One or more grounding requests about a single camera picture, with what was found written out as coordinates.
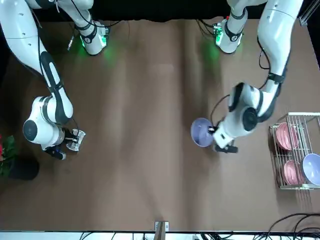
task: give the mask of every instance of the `metal rack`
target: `metal rack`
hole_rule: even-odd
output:
[[[280,148],[276,142],[276,131],[281,123],[287,123],[291,150]],[[281,117],[276,124],[269,127],[270,150],[272,163],[276,175],[276,181],[281,189],[311,190],[320,189],[307,178],[298,177],[298,184],[287,184],[283,178],[282,170],[286,162],[293,160],[296,175],[302,171],[302,162],[306,155],[320,151],[320,112],[289,112]],[[294,146],[293,136],[298,139],[297,146]]]

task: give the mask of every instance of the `brown table surface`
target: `brown table surface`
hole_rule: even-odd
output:
[[[12,57],[1,115],[21,152],[36,155],[41,169],[30,182],[1,180],[1,229],[152,231],[154,221],[165,220],[172,231],[266,231],[288,214],[320,212],[320,191],[278,189],[268,148],[268,126],[277,118],[288,111],[320,112],[320,72],[306,27],[294,27],[273,116],[236,140],[238,154],[196,146],[190,126],[195,118],[208,118],[238,82],[258,87],[265,81],[258,20],[248,20],[234,54],[204,39],[194,20],[122,22],[97,56],[87,55],[79,38],[66,51],[66,23],[43,27],[42,40],[87,136],[80,152],[68,152],[64,161],[23,138],[33,99],[49,93],[40,77]],[[226,105],[219,106],[215,121]],[[275,230],[290,231],[296,221]]]

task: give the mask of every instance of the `purple bowl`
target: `purple bowl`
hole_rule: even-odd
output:
[[[320,186],[320,156],[310,153],[303,159],[302,169],[306,178],[314,185]]]
[[[212,128],[212,123],[203,117],[197,118],[191,125],[192,140],[199,147],[208,147],[214,141],[214,137],[208,132],[208,128]]]

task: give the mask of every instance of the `black cable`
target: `black cable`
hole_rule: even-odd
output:
[[[204,26],[204,28],[208,31],[211,37],[213,37],[214,33],[210,31],[210,29],[205,25],[204,21],[198,20],[198,22],[201,22]]]
[[[214,124],[214,121],[213,121],[213,115],[214,115],[214,112],[215,112],[216,108],[218,107],[218,105],[219,105],[225,98],[227,98],[227,97],[229,97],[229,96],[230,96],[230,94],[225,95],[224,97],[222,97],[222,98],[215,104],[215,106],[213,107],[213,109],[212,109],[212,111],[211,111],[211,113],[210,113],[210,120],[211,120],[211,123],[212,123],[212,126],[213,126],[213,127],[216,127],[215,124]]]
[[[111,240],[114,240],[115,235],[116,235],[116,232],[113,234]]]
[[[269,70],[270,69],[270,67],[263,67],[262,65],[261,65],[261,56],[262,56],[262,53],[263,53],[264,51],[263,50],[261,50],[261,52],[260,52],[260,56],[259,56],[259,66],[260,66],[260,68],[262,68],[262,69],[264,69],[264,70]]]
[[[221,237],[221,239],[228,239],[228,238],[230,238],[230,237],[233,236],[233,235],[234,235],[234,234],[231,233],[229,236]]]
[[[79,127],[78,127],[78,123],[76,122],[75,118],[72,116],[72,120],[76,126],[76,138],[79,136]]]
[[[82,237],[83,237],[83,235],[84,235],[84,234],[85,234],[84,232],[81,234],[81,236],[80,236],[80,239],[79,239],[79,240],[82,240]]]
[[[260,68],[262,68],[262,69],[264,69],[264,70],[269,70],[269,69],[270,69],[270,61],[269,61],[269,58],[268,58],[268,56],[267,56],[267,54],[266,54],[266,51],[265,51],[265,49],[261,46],[258,37],[256,38],[256,41],[257,41],[259,47],[261,48],[261,52],[260,52],[260,56],[259,56],[259,66],[260,66]],[[261,55],[262,55],[262,53],[264,53],[264,55],[265,55],[265,57],[266,57],[266,60],[268,61],[269,67],[263,67],[263,66],[261,66]]]
[[[116,25],[116,24],[118,24],[118,23],[121,22],[121,20],[120,20],[120,21],[116,21],[114,24],[110,24],[109,26],[98,26],[98,25],[95,24],[95,21],[92,21],[93,23],[91,23],[91,22],[89,22],[89,21],[81,14],[81,12],[80,12],[79,8],[77,7],[77,5],[75,4],[74,0],[70,0],[70,1],[71,1],[72,4],[74,5],[75,9],[76,9],[77,12],[80,14],[80,16],[83,18],[83,20],[85,20],[88,24],[90,24],[90,25],[92,25],[92,26],[95,26],[95,27],[97,27],[97,28],[105,28],[105,27],[110,28],[110,27],[112,27],[112,26],[114,26],[114,25]]]
[[[69,27],[70,27],[70,29],[72,31],[72,35],[74,36],[75,35],[75,31],[76,31],[76,24],[73,24],[73,27],[72,27],[71,23],[60,12],[58,12],[58,13],[59,13],[60,18],[62,18],[62,20],[64,22],[68,23],[68,25],[69,25]]]
[[[203,240],[209,240],[208,238],[207,238],[207,236],[203,233],[203,232],[200,232],[200,236],[201,236],[201,238],[203,239]]]
[[[320,213],[301,213],[301,212],[299,212],[299,213],[293,213],[293,214],[290,214],[290,215],[288,215],[288,216],[285,216],[285,217],[277,220],[276,222],[274,222],[274,223],[271,225],[271,227],[269,228],[269,231],[268,231],[268,233],[267,233],[267,235],[266,235],[266,237],[265,237],[265,240],[267,240],[267,238],[270,236],[271,230],[275,227],[276,224],[278,224],[279,222],[281,222],[281,221],[283,221],[283,220],[286,220],[286,219],[288,219],[288,218],[295,217],[295,216],[309,216],[309,217],[311,217],[311,216],[320,216]]]
[[[261,234],[259,234],[259,235],[254,235],[254,237],[253,237],[252,240],[261,240],[261,239],[263,239],[266,235],[267,235],[266,232],[263,232],[263,233],[261,233]]]
[[[268,78],[264,81],[264,84],[262,84],[262,86],[259,87],[258,89],[261,90],[267,84],[267,82],[268,82]]]
[[[298,231],[297,234],[302,233],[302,232],[307,231],[307,230],[318,230],[320,232],[320,227],[316,227],[316,226],[306,227],[306,228],[301,229],[300,231]]]
[[[199,20],[195,20],[196,21],[196,23],[198,24],[198,26],[199,26],[199,29],[200,29],[200,32],[201,32],[201,34],[202,34],[202,36],[206,39],[207,37],[212,37],[212,35],[210,34],[210,33],[207,33],[202,27],[201,27],[201,25],[200,25],[200,23],[199,23]]]
[[[214,28],[214,26],[212,26],[212,25],[210,25],[210,24],[208,24],[208,23],[206,23],[205,21],[203,21],[202,19],[199,19],[199,21],[203,24],[203,25],[205,25],[205,26],[207,26],[208,28]]]
[[[89,234],[85,235],[82,239],[80,238],[80,240],[84,240],[86,237],[88,237],[89,235],[94,234],[94,232],[90,232]]]
[[[215,232],[210,232],[210,233],[208,233],[208,235],[210,236],[211,240],[221,240],[221,237],[218,234],[216,234]]]
[[[300,224],[303,220],[305,220],[305,219],[307,219],[307,218],[309,218],[309,217],[320,217],[320,213],[310,213],[310,214],[302,217],[302,218],[296,223],[296,225],[294,226],[294,229],[293,229],[293,240],[295,240],[295,238],[297,237],[296,231],[297,231],[297,228],[298,228],[299,224]],[[304,228],[304,229],[298,231],[297,233],[303,232],[303,231],[305,231],[305,230],[307,230],[307,228]],[[314,234],[315,234],[318,238],[320,237],[320,233],[314,233]]]

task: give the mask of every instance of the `cable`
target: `cable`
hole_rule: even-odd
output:
[[[214,33],[209,30],[209,28],[208,28],[208,26],[207,26],[208,24],[206,25],[205,22],[202,21],[202,20],[198,20],[198,22],[199,22],[199,21],[203,24],[204,28],[208,31],[208,33],[210,34],[210,36],[213,36]]]
[[[73,27],[71,26],[71,23],[58,11],[59,16],[62,18],[63,21],[65,21],[66,23],[68,23],[71,31],[72,31],[72,35],[75,35],[75,31],[76,31],[76,24],[73,25]]]
[[[261,89],[267,84],[267,82],[268,82],[268,78],[264,81],[264,83],[262,84],[262,86],[259,87],[258,89],[261,90]]]
[[[199,19],[199,21],[203,24],[203,25],[205,25],[205,26],[207,26],[207,27],[209,27],[209,28],[214,28],[214,26],[212,26],[212,25],[210,25],[210,24],[208,24],[208,23],[206,23],[205,21],[203,21],[202,19]]]
[[[111,240],[114,240],[115,235],[116,235],[116,232],[113,234]]]
[[[234,234],[233,234],[233,232],[229,235],[229,236],[225,236],[225,237],[220,237],[221,239],[228,239],[228,238],[230,238],[231,236],[233,236]]]
[[[118,24],[118,23],[121,22],[121,20],[120,20],[120,21],[116,21],[114,24],[110,24],[109,26],[98,26],[98,25],[95,24],[94,21],[92,21],[93,23],[89,22],[89,21],[81,14],[81,12],[80,12],[79,8],[77,7],[77,5],[75,4],[74,0],[70,0],[70,1],[71,1],[72,4],[74,5],[75,9],[76,9],[77,12],[80,14],[80,16],[83,18],[83,20],[85,20],[88,24],[90,24],[90,25],[92,25],[92,26],[95,26],[95,27],[97,27],[97,28],[105,28],[105,27],[110,28],[110,27],[112,27],[112,26],[114,26],[114,25],[116,25],[116,24]]]
[[[263,67],[263,66],[261,66],[261,56],[262,56],[262,53],[263,53],[264,51],[263,50],[261,50],[261,52],[260,52],[260,56],[259,56],[259,66],[260,66],[260,68],[262,68],[262,69],[264,69],[264,70],[269,70],[270,69],[270,67]]]
[[[301,229],[300,231],[297,232],[297,234],[302,233],[306,230],[318,230],[320,232],[320,227],[316,227],[316,226],[311,226],[311,227],[306,227],[304,229]],[[317,232],[310,232],[311,234],[315,234],[317,237],[319,237],[319,233]]]
[[[85,234],[84,232],[81,234],[81,236],[80,236],[80,239],[79,239],[79,240],[82,240],[82,237],[83,237],[83,235],[84,235],[84,234]]]
[[[310,214],[304,216],[303,218],[301,218],[301,219],[296,223],[296,225],[294,226],[294,229],[293,229],[293,240],[295,240],[295,238],[297,237],[296,231],[297,231],[297,228],[298,228],[299,224],[300,224],[303,220],[305,220],[305,219],[307,219],[307,218],[309,218],[309,217],[320,217],[320,213],[310,213]],[[305,231],[305,230],[307,230],[307,229],[304,228],[304,229],[298,231],[297,233],[303,232],[303,231]],[[320,233],[315,233],[315,235],[316,235],[318,238],[320,237]]]
[[[264,70],[270,70],[270,61],[269,61],[269,58],[268,58],[268,56],[267,56],[267,54],[266,54],[266,51],[265,51],[265,49],[261,46],[258,37],[256,37],[256,41],[257,41],[259,47],[261,48],[261,52],[260,52],[260,56],[259,56],[259,66],[260,66],[260,68],[262,68],[262,69],[264,69]],[[268,61],[269,67],[263,67],[263,66],[261,66],[261,55],[262,55],[262,53],[264,53],[264,55],[265,55],[265,57],[266,57],[266,60]]]
[[[84,240],[86,237],[88,237],[89,235],[91,235],[91,234],[93,234],[94,232],[92,231],[92,232],[90,232],[89,234],[87,234],[87,235],[85,235],[82,239],[81,239],[81,237],[83,236],[83,234],[85,234],[85,233],[82,233],[82,235],[81,235],[81,237],[80,237],[80,240]]]
[[[200,236],[201,236],[201,238],[203,239],[203,240],[209,240],[208,238],[207,238],[207,236],[203,233],[203,232],[200,232]]]
[[[76,127],[76,138],[79,136],[79,127],[78,127],[78,123],[76,122],[75,118],[72,116],[72,120],[75,124],[75,127]]]
[[[288,216],[285,216],[285,217],[277,220],[275,223],[273,223],[273,224],[271,225],[271,227],[269,228],[269,231],[268,231],[268,233],[267,233],[267,235],[266,235],[266,237],[265,237],[265,240],[267,240],[267,238],[270,236],[271,230],[274,228],[274,226],[275,226],[277,223],[279,223],[279,222],[281,222],[281,221],[283,221],[283,220],[286,220],[286,219],[288,219],[288,218],[295,217],[295,216],[308,216],[308,217],[317,216],[317,217],[320,217],[320,213],[300,213],[300,212],[299,212],[299,213],[294,213],[294,214],[290,214],[290,215],[288,215]],[[295,240],[296,233],[294,232],[293,234],[294,234],[294,235],[293,235],[293,240]]]
[[[198,26],[199,26],[199,30],[200,30],[202,36],[203,36],[205,39],[209,40],[207,37],[210,37],[210,38],[211,38],[212,35],[209,34],[209,33],[207,33],[207,32],[201,27],[201,25],[200,25],[200,23],[199,23],[199,20],[195,20],[195,21],[196,21],[196,23],[197,23]]]
[[[228,95],[225,95],[224,97],[222,97],[216,104],[215,104],[215,106],[213,107],[213,109],[212,109],[212,111],[211,111],[211,113],[210,113],[210,120],[211,120],[211,123],[212,123],[212,125],[213,125],[213,127],[216,127],[218,124],[214,124],[214,121],[213,121],[213,115],[214,115],[214,112],[215,112],[215,110],[216,110],[216,108],[218,107],[218,105],[224,100],[224,99],[226,99],[227,97],[229,97],[230,96],[230,94],[228,94]]]

